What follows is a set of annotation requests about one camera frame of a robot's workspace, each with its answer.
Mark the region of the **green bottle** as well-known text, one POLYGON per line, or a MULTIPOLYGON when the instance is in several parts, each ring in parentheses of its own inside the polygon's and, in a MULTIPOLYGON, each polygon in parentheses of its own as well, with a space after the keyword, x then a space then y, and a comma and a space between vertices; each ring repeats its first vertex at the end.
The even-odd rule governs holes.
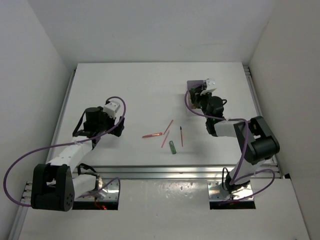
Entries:
POLYGON ((174 142, 172 140, 169 141, 169 147, 170 147, 170 151, 173 155, 175 155, 177 153, 174 142))

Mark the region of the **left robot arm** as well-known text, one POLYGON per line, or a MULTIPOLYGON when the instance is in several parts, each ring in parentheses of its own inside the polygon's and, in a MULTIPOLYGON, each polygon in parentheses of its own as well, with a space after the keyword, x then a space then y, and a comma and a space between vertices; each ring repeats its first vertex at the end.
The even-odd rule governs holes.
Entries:
POLYGON ((98 196, 104 188, 99 174, 83 158, 98 144, 102 134, 120 137, 125 118, 116 121, 120 104, 86 108, 72 132, 72 142, 59 155, 33 170, 31 207, 39 210, 69 211, 77 198, 98 196))

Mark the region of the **white organizer box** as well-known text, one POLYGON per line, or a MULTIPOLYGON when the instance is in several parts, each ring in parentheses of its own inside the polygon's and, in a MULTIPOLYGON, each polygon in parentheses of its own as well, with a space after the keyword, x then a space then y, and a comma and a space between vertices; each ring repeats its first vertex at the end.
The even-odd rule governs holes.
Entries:
POLYGON ((203 117, 204 97, 207 94, 206 80, 188 80, 186 83, 186 93, 184 95, 184 104, 188 116, 203 117))

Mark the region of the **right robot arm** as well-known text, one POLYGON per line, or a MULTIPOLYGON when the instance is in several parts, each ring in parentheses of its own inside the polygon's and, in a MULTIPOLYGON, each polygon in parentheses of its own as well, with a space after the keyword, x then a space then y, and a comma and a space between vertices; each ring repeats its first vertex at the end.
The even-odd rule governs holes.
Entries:
POLYGON ((213 137, 235 138, 241 152, 236 166, 222 177, 221 187, 229 195, 246 187, 251 177, 259 173, 259 167, 280 151, 280 144, 262 116, 250 120, 225 118, 224 109, 228 100, 205 92, 207 86, 197 84, 187 90, 184 102, 193 114, 206 119, 205 126, 213 137))

